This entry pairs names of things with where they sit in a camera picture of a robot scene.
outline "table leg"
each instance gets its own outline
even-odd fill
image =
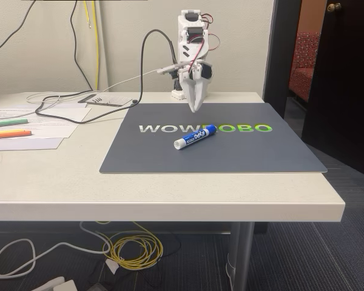
[[[239,233],[240,233],[240,222],[233,222],[231,229],[231,240],[229,241],[229,251],[226,263],[226,273],[228,274],[228,277],[231,281],[231,285],[233,285],[233,283],[235,282]]]
[[[254,222],[234,222],[231,230],[226,271],[233,291],[246,291]]]

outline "door frame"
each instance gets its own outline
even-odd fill
[[[285,117],[302,0],[275,0],[263,100]]]

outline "dark carpet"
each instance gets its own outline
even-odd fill
[[[285,120],[299,135],[304,117],[304,111],[289,101]],[[248,274],[250,291],[364,290],[364,175],[316,149],[312,151],[328,168],[326,179],[346,202],[342,221],[275,222],[269,224],[266,234],[254,235]],[[37,254],[60,241],[92,249],[101,247],[97,238],[79,232],[18,232],[0,233],[0,249],[25,236],[35,243]],[[165,254],[178,248],[173,235],[159,237]],[[159,268],[142,273],[118,269],[115,276],[105,268],[102,256],[60,247],[39,259],[31,274],[0,281],[0,291],[30,291],[57,276],[73,279],[79,291],[86,291],[98,281],[115,291],[231,291],[224,268],[229,235],[178,237],[182,248],[162,259]],[[27,243],[12,246],[0,259],[0,272],[9,272],[30,257]]]

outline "yellow cable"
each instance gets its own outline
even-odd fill
[[[97,34],[97,22],[96,22],[96,7],[95,7],[95,0],[92,1],[92,12],[93,12],[93,26],[95,28],[95,38],[96,38],[96,51],[97,51],[97,68],[96,68],[96,86],[95,90],[98,90],[98,34]]]
[[[88,25],[89,25],[89,28],[92,28],[92,27],[90,26],[90,19],[89,19],[89,13],[88,13],[88,11],[87,11],[87,4],[86,4],[86,0],[84,0],[84,6],[85,6],[85,12],[86,12],[86,20],[87,20],[87,23],[88,23]]]
[[[143,270],[146,268],[150,268],[154,266],[158,260],[163,255],[163,245],[161,241],[150,231],[133,221],[139,228],[143,231],[127,231],[127,232],[120,232],[112,235],[110,238],[100,232],[97,232],[99,235],[105,237],[108,240],[109,244],[112,246],[111,250],[105,256],[112,261],[118,263],[121,267],[127,270]],[[113,237],[118,236],[123,233],[142,233],[139,235],[132,235],[132,236],[125,236],[123,238],[118,239],[115,243],[112,242]],[[133,241],[139,244],[143,248],[143,254],[135,259],[128,259],[125,260],[124,258],[120,257],[120,252],[123,249],[124,245],[129,241]]]

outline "brown door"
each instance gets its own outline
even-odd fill
[[[364,0],[327,3],[302,140],[364,173]]]

